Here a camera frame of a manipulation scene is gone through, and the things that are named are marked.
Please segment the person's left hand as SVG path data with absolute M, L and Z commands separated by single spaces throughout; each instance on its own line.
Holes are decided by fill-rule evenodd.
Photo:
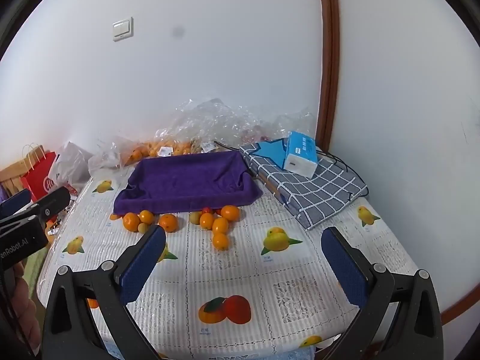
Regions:
M 16 337 L 24 343 L 28 342 L 34 355 L 38 354 L 41 345 L 41 328 L 36 317 L 37 307 L 29 297 L 29 286 L 24 276 L 24 266 L 18 262 L 13 267 L 16 278 L 16 287 L 10 298 L 13 310 L 19 323 L 16 328 Z

